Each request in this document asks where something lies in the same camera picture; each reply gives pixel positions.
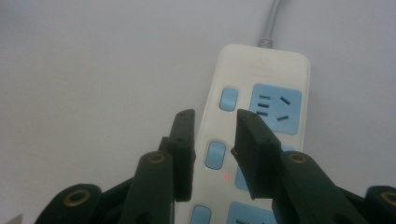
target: power strip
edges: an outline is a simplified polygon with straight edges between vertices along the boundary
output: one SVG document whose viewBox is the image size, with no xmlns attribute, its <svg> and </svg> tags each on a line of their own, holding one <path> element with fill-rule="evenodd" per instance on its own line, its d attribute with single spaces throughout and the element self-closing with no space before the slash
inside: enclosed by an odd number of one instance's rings
<svg viewBox="0 0 396 224">
<path fill-rule="evenodd" d="M 191 200 L 178 203 L 180 224 L 276 224 L 271 200 L 251 200 L 231 154 L 236 111 L 260 115 L 284 150 L 303 150 L 310 63 L 281 50 L 230 45 L 219 56 L 195 144 Z"/>
</svg>

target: gray cable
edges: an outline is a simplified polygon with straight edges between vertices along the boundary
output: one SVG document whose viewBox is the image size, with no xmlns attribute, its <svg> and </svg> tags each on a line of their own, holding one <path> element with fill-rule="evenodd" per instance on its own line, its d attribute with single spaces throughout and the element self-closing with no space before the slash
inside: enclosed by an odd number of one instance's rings
<svg viewBox="0 0 396 224">
<path fill-rule="evenodd" d="M 270 15 L 268 16 L 267 24 L 265 25 L 264 35 L 259 43 L 259 47 L 261 48 L 271 49 L 273 46 L 272 32 L 274 30 L 276 14 L 277 14 L 277 10 L 279 9 L 280 1 L 281 0 L 274 0 L 273 2 Z"/>
</svg>

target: white power strip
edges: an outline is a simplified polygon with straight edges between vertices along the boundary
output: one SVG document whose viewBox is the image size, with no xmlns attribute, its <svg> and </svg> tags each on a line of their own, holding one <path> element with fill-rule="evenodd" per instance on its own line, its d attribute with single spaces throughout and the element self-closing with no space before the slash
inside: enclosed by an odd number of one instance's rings
<svg viewBox="0 0 396 224">
<path fill-rule="evenodd" d="M 281 50 L 230 45 L 221 52 L 195 144 L 192 197 L 177 224 L 275 224 L 271 200 L 251 200 L 231 154 L 238 108 L 259 114 L 284 150 L 303 150 L 310 63 Z"/>
</svg>

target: white background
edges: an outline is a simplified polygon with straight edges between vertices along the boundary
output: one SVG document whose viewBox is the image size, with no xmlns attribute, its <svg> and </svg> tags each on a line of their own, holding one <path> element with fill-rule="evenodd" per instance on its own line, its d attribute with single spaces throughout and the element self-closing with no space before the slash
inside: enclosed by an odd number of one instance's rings
<svg viewBox="0 0 396 224">
<path fill-rule="evenodd" d="M 255 46 L 269 0 L 0 1 L 0 223 L 77 183 L 109 189 L 174 115 L 204 112 L 220 50 Z M 396 187 L 396 1 L 285 0 L 274 48 L 312 64 L 304 152 L 364 195 Z"/>
</svg>

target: white surface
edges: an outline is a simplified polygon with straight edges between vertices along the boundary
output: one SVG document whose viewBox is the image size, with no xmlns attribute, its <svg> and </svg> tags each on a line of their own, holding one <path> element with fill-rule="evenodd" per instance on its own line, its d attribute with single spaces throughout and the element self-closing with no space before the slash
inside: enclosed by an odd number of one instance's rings
<svg viewBox="0 0 396 224">
<path fill-rule="evenodd" d="M 255 46 L 270 2 L 0 1 L 0 223 L 134 174 L 176 112 L 201 121 L 219 51 Z M 363 195 L 396 186 L 396 1 L 286 0 L 274 47 L 311 62 L 304 152 Z"/>
<path fill-rule="evenodd" d="M 192 197 L 188 203 L 177 207 L 176 223 L 189 223 L 196 205 L 203 205 L 211 210 L 211 223 L 227 223 L 232 202 L 272 211 L 271 200 L 252 201 L 248 191 L 235 187 L 238 164 L 231 154 L 231 149 L 234 145 L 237 110 L 249 110 L 255 84 L 299 91 L 302 99 L 298 131 L 293 135 L 276 133 L 276 137 L 282 146 L 302 151 L 309 73 L 309 61 L 299 53 L 242 45 L 229 45 L 221 51 L 195 144 L 196 161 Z M 219 108 L 225 88 L 238 90 L 235 110 L 232 112 Z M 206 167 L 205 161 L 211 142 L 221 142 L 226 146 L 222 167 L 218 170 Z"/>
</svg>

